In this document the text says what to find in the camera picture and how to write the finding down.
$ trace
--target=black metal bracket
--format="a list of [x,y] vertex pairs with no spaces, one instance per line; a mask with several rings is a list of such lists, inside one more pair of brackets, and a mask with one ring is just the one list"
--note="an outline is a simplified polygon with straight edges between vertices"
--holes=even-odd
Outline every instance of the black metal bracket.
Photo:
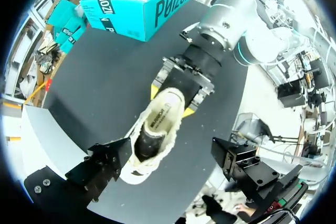
[[233,179],[245,196],[257,204],[252,219],[279,208],[293,208],[308,189],[298,178],[301,165],[279,178],[280,174],[262,162],[256,149],[248,144],[237,145],[214,137],[211,152],[227,180]]
[[24,186],[34,204],[55,219],[81,223],[118,223],[91,212],[86,207],[109,181],[119,178],[121,168],[132,154],[131,141],[123,138],[88,149],[89,156],[70,170],[64,180],[48,166],[29,175]]
[[65,176],[70,182],[87,191],[93,200],[98,200],[110,180],[114,178],[117,181],[119,178],[121,168],[132,153],[130,145],[129,138],[104,145],[95,144],[88,149],[89,156],[84,158],[84,162]]

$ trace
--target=person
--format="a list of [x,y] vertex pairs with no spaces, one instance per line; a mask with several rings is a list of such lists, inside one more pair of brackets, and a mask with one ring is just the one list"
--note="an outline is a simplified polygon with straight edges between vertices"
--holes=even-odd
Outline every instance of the person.
[[213,197],[204,195],[202,199],[206,205],[206,215],[210,216],[216,224],[234,224],[237,221],[237,216],[223,211],[221,205]]
[[238,211],[238,212],[245,212],[247,215],[249,215],[250,217],[255,213],[255,209],[254,208],[250,208],[250,207],[247,207],[243,204],[239,204],[235,207],[235,209]]

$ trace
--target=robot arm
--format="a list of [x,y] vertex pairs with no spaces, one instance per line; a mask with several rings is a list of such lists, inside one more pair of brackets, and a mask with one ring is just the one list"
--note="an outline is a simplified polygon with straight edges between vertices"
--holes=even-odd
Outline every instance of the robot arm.
[[217,0],[199,23],[181,34],[190,45],[180,55],[164,58],[151,86],[151,99],[168,87],[185,96],[184,116],[193,114],[207,95],[224,57],[235,57],[243,66],[274,61],[303,44],[290,29],[267,28],[257,14],[256,0]]

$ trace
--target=white wall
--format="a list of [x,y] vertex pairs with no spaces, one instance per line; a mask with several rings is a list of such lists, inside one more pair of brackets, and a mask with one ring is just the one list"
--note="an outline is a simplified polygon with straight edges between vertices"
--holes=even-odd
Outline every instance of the white wall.
[[21,118],[3,115],[2,121],[5,136],[21,137]]

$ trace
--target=teal cardboard box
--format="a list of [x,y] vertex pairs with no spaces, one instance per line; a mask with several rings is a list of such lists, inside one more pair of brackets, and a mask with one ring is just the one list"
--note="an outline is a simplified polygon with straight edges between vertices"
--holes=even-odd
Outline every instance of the teal cardboard box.
[[70,36],[61,46],[60,49],[68,54],[70,50],[72,49],[73,45],[76,43],[76,41],[82,36],[82,34],[85,32],[86,27],[80,27],[77,31],[73,33],[72,36]]
[[46,20],[47,24],[64,27],[70,18],[76,16],[76,5],[67,0],[59,0]]
[[80,17],[72,17],[65,26],[58,32],[55,42],[63,44],[79,28],[85,27],[84,21]]
[[94,28],[148,41],[188,0],[81,0]]

